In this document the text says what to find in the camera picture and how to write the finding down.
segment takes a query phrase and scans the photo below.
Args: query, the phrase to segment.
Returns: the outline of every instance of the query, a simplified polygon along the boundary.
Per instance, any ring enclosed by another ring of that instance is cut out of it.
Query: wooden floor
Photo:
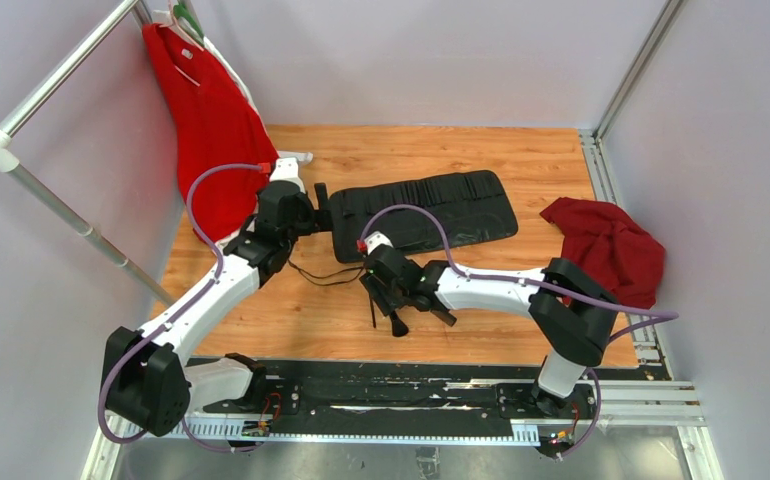
[[[301,169],[309,192],[325,182],[347,187],[410,180],[449,172],[497,173],[518,218],[519,233],[505,240],[454,250],[456,261],[481,268],[543,267],[561,251],[562,235],[538,213],[557,197],[593,198],[575,130],[443,127],[277,126],[277,149],[313,152]],[[343,268],[328,234],[302,238],[292,260],[315,274]],[[442,252],[414,257],[443,259]],[[180,296],[211,267],[208,248],[182,218],[163,285]],[[406,308],[411,329],[393,338],[387,319],[371,325],[368,298],[358,282],[334,287],[309,284],[286,267],[258,293],[235,307],[197,349],[198,354],[239,352],[253,358],[330,359],[469,364],[540,364],[549,349],[529,319],[488,311],[455,312],[447,327],[429,313]],[[626,325],[619,319],[617,328]],[[638,365],[632,343],[619,340],[604,365]]]

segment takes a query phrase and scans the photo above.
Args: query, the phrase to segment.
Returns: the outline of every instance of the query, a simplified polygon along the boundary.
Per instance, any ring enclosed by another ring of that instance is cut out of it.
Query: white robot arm
[[[132,347],[163,327],[116,373],[106,397],[108,409],[161,436],[187,412],[206,405],[248,395],[261,401],[263,394],[251,391],[251,386],[264,384],[265,370],[254,360],[231,354],[188,366],[196,347],[229,311],[282,269],[297,238],[321,229],[296,159],[276,162],[258,200],[258,214],[225,246],[222,261],[193,288],[139,329],[121,327],[109,337],[103,379]]]
[[[155,436],[170,432],[187,412],[219,401],[257,407],[264,398],[266,369],[240,354],[188,366],[196,347],[229,311],[254,294],[290,257],[299,236],[328,230],[322,212],[306,196],[293,159],[279,160],[270,183],[259,193],[259,212],[223,250],[197,285],[158,317],[132,331],[119,328],[108,339],[103,379],[115,364],[144,346],[119,371],[105,407]],[[563,403],[586,367],[599,365],[616,313],[572,301],[517,279],[561,285],[591,298],[615,302],[590,277],[563,259],[545,269],[501,272],[432,261],[420,267],[391,246],[381,233],[364,242],[367,256],[360,280],[388,315],[396,336],[408,332],[397,310],[431,311],[448,325],[451,310],[481,308],[532,318],[552,348],[533,388],[536,402]],[[205,291],[206,285],[214,282]],[[147,342],[150,332],[158,332]]]

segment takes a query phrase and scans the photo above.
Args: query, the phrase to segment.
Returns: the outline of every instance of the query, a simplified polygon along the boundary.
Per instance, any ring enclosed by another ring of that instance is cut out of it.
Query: white wall
[[[664,0],[197,0],[268,123],[592,127]]]
[[[115,5],[0,0],[0,121]],[[177,222],[175,132],[130,17],[17,135],[27,168],[151,274]],[[102,352],[149,313],[129,277],[0,174],[0,478],[77,478]]]
[[[770,478],[770,2],[687,3],[607,151],[667,247],[664,333],[726,478]]]

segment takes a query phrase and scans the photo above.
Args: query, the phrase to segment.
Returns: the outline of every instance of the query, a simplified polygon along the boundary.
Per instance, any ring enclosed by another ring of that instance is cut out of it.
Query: black tool roll
[[[512,205],[494,172],[450,173],[333,193],[329,197],[329,211],[335,258],[341,263],[360,262],[356,241],[365,224],[383,208],[400,203],[423,207],[435,215],[452,247],[490,242],[517,233]],[[407,254],[444,248],[432,222],[411,210],[385,214],[370,232],[377,230]]]

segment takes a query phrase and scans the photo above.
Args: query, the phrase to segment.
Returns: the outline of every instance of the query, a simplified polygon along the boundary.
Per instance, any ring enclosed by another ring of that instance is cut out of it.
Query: dark red cloth
[[[177,177],[183,199],[194,180],[209,168],[276,161],[276,149],[258,114],[210,52],[157,24],[145,26],[143,37],[176,124]],[[195,219],[191,221],[196,220],[212,241],[220,240],[241,228],[255,209],[256,191],[267,181],[266,174],[249,170],[227,170],[208,177],[194,194]]]
[[[562,257],[618,301],[650,308],[662,281],[665,248],[613,203],[559,198],[541,212],[565,234]]]

